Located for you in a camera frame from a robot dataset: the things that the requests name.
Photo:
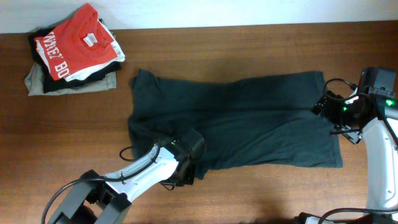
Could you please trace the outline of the dark green t-shirt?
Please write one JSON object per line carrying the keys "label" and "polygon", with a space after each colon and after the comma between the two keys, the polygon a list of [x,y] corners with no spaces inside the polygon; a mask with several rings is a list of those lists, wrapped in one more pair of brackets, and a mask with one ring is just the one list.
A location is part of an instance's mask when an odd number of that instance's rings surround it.
{"label": "dark green t-shirt", "polygon": [[195,162],[198,179],[209,170],[266,163],[340,168],[333,125],[312,111],[324,83],[319,71],[201,83],[140,70],[131,81],[133,154],[141,157],[156,139],[194,129],[205,140]]}

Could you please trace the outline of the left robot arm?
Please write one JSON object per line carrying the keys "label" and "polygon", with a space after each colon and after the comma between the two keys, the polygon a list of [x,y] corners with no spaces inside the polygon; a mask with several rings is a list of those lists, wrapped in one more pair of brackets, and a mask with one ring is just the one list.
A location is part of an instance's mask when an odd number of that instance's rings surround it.
{"label": "left robot arm", "polygon": [[203,139],[156,140],[146,155],[121,170],[104,176],[89,170],[52,196],[41,222],[122,223],[133,201],[153,185],[167,190],[191,185],[203,144]]}

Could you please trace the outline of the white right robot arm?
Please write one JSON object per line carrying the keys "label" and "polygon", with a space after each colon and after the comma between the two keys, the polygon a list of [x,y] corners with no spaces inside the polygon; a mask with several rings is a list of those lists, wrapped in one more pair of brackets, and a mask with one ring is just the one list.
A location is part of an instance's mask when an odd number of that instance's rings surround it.
{"label": "white right robot arm", "polygon": [[397,101],[371,95],[372,110],[362,128],[368,158],[365,208],[335,208],[316,216],[301,213],[298,223],[397,223]]}

